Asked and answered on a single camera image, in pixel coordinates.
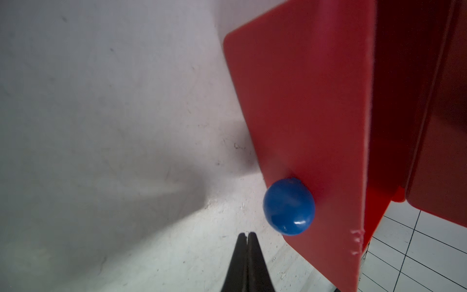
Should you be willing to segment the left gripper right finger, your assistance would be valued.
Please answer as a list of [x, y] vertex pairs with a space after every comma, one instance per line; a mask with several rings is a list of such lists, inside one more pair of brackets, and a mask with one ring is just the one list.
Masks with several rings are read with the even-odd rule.
[[248, 234], [247, 284], [249, 292], [275, 292], [260, 243], [255, 232]]

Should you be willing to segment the red bottom drawer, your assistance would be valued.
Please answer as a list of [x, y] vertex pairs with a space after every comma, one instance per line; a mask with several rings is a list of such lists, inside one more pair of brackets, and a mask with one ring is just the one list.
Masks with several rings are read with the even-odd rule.
[[228, 33], [226, 62], [267, 186], [299, 180], [315, 217], [286, 242], [342, 292], [389, 203], [386, 141], [370, 140], [375, 1], [286, 1]]

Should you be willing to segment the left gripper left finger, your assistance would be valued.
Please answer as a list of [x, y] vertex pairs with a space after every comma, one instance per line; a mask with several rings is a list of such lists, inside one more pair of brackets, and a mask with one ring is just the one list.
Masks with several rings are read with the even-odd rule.
[[232, 254], [221, 292], [246, 292], [248, 281], [247, 236], [241, 233]]

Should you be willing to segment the red drawer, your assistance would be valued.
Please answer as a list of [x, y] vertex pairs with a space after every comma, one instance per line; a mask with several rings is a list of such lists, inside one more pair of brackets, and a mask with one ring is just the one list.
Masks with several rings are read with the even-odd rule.
[[415, 208], [467, 225], [467, 3], [454, 1], [409, 173]]
[[342, 292], [389, 203], [386, 141], [370, 140], [375, 1], [286, 1], [228, 33], [226, 62], [267, 186], [299, 180], [315, 217], [286, 242]]

